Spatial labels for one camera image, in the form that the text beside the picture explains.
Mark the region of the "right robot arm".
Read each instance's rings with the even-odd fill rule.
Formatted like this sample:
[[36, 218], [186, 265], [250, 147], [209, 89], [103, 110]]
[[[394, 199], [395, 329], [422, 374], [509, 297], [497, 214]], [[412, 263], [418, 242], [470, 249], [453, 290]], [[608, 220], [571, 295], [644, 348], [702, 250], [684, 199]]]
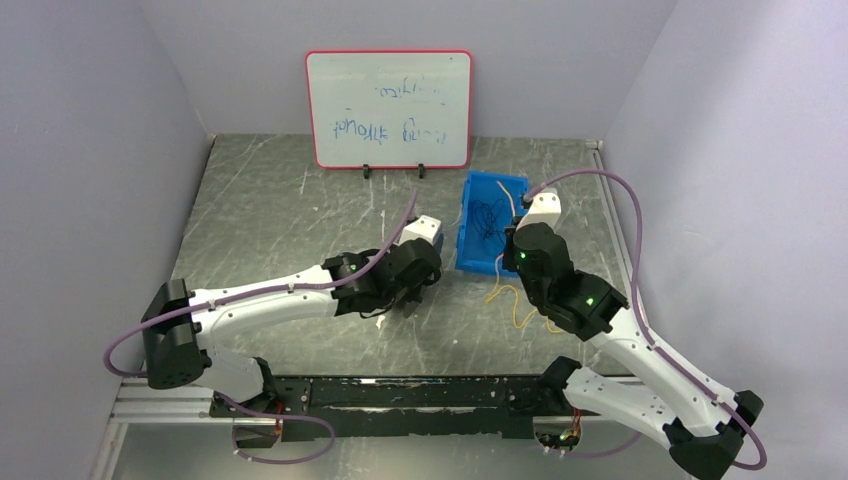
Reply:
[[505, 230], [503, 265], [547, 320], [614, 357], [644, 390], [608, 380], [560, 357], [539, 381], [549, 400], [613, 419], [654, 440], [697, 479], [735, 466], [763, 400], [697, 369], [639, 317], [603, 278], [574, 268], [566, 241], [543, 222]]

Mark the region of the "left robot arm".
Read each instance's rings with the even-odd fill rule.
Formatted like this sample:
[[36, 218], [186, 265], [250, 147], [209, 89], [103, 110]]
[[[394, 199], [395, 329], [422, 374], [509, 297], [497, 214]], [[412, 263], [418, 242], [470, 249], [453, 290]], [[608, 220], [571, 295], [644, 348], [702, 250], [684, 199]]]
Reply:
[[190, 292], [183, 280], [169, 281], [146, 319], [195, 310], [143, 331], [147, 384], [154, 390], [196, 384], [237, 403], [277, 397], [268, 363], [224, 348], [223, 340], [293, 320], [353, 313], [368, 318], [394, 308], [410, 314], [423, 289], [441, 277], [442, 243], [409, 239], [383, 257], [374, 249], [345, 252], [288, 277], [232, 289]]

